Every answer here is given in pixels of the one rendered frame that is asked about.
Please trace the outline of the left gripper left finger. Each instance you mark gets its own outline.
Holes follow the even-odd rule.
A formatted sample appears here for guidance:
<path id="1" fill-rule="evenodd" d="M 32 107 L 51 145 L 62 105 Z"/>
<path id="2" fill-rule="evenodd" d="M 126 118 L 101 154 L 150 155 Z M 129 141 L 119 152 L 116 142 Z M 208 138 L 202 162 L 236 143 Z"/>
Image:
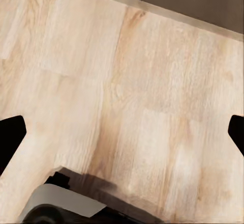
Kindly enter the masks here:
<path id="1" fill-rule="evenodd" d="M 22 115 L 0 121 L 0 176 L 26 135 Z"/>

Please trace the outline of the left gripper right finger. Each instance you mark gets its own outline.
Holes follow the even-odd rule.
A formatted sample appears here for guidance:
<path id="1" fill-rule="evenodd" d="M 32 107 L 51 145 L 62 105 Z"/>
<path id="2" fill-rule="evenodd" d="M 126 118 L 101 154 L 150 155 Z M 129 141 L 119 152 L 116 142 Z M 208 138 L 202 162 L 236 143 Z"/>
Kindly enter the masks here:
<path id="1" fill-rule="evenodd" d="M 228 134 L 244 156 L 244 117 L 232 115 Z"/>

